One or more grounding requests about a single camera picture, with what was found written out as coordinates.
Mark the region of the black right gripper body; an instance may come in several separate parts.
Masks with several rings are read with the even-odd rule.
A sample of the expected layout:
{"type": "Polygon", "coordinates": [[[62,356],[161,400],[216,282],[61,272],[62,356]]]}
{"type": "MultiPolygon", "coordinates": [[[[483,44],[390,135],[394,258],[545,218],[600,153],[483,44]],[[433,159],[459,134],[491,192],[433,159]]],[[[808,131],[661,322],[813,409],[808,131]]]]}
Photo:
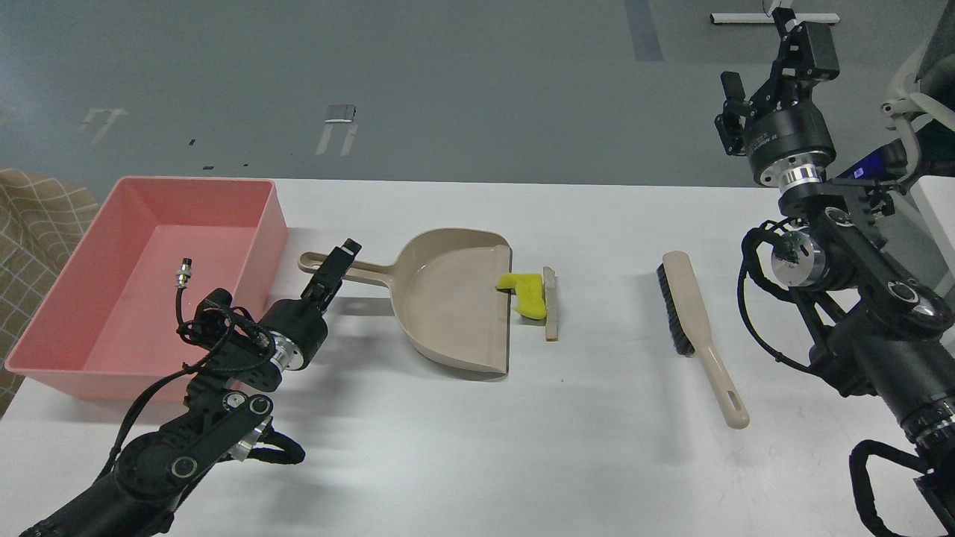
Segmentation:
{"type": "Polygon", "coordinates": [[[820,181],[836,150],[809,96],[779,98],[774,91],[747,98],[738,72],[722,72],[725,99],[714,119],[729,156],[744,157],[757,186],[786,187],[820,181]]]}

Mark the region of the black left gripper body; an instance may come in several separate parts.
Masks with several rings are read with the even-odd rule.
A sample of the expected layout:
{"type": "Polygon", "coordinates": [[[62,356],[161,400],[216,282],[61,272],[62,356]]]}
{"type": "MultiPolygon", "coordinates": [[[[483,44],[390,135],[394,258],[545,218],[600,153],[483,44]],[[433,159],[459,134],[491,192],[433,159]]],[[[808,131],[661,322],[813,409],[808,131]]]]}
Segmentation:
{"type": "Polygon", "coordinates": [[[310,364],[328,335],[325,306],[313,299],[280,299],[260,319],[260,326],[277,337],[284,369],[300,371],[310,364]]]}

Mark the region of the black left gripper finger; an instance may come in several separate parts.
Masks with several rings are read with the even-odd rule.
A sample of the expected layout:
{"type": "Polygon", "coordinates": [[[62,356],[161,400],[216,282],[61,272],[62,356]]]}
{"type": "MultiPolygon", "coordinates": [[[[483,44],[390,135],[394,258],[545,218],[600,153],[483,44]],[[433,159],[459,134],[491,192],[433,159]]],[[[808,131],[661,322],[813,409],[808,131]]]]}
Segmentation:
{"type": "Polygon", "coordinates": [[[361,244],[358,244],[358,242],[345,239],[343,244],[332,249],[332,252],[328,255],[328,297],[330,299],[337,295],[348,269],[354,264],[361,248],[361,244]]]}
{"type": "Polygon", "coordinates": [[[318,313],[324,313],[330,306],[334,298],[328,297],[328,257],[321,262],[320,267],[311,276],[301,293],[301,299],[308,308],[317,310],[318,313]]]}

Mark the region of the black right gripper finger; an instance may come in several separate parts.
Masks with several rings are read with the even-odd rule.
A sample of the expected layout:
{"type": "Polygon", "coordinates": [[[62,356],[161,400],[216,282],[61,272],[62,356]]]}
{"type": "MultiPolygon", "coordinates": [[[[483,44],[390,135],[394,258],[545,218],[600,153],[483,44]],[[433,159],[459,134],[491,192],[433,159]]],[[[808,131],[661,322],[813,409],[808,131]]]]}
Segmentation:
{"type": "Polygon", "coordinates": [[[839,76],[839,59],[829,25],[799,22],[797,14],[787,7],[776,7],[771,17],[780,44],[768,75],[768,87],[777,90],[789,85],[811,90],[839,76]]]}

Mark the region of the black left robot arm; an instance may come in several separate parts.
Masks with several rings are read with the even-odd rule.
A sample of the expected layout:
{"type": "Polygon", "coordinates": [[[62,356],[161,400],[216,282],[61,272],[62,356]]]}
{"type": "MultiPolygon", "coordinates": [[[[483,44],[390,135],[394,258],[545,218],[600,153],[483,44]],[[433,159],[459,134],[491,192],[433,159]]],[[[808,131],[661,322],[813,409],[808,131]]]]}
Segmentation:
{"type": "Polygon", "coordinates": [[[153,536],[167,533],[178,507],[219,463],[253,459],[300,465],[306,452],[273,425],[286,371],[310,364],[328,335],[325,312],[361,247],[344,241],[311,275],[296,299],[273,303],[260,319],[215,289],[185,320],[181,340],[204,350],[194,363],[151,384],[122,419],[107,461],[85,492],[24,531],[26,536],[153,536]],[[184,412],[130,439],[146,405],[187,378],[184,412]]]}

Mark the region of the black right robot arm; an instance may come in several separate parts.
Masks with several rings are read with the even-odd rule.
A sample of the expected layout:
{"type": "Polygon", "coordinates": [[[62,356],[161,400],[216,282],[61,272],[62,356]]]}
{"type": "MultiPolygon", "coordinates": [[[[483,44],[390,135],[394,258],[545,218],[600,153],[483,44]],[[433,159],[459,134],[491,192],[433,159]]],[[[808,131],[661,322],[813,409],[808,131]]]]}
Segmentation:
{"type": "Polygon", "coordinates": [[[894,212],[931,172],[953,170],[953,3],[931,37],[898,69],[881,103],[898,134],[830,177],[836,151],[812,89],[840,72],[831,28],[774,4],[779,50],[767,81],[747,95],[723,72],[714,119],[727,155],[746,157],[755,183],[779,190],[783,221],[751,228],[742,241],[738,309],[753,330],[744,284],[795,304],[814,344],[803,365],[775,349],[777,362],[821,378],[843,395],[877,395],[907,441],[907,453],[862,441],[849,456],[857,513],[873,535],[889,536],[874,504],[870,456],[917,473],[918,491],[953,534],[953,357],[942,334],[953,310],[885,251],[877,218],[894,212]]]}

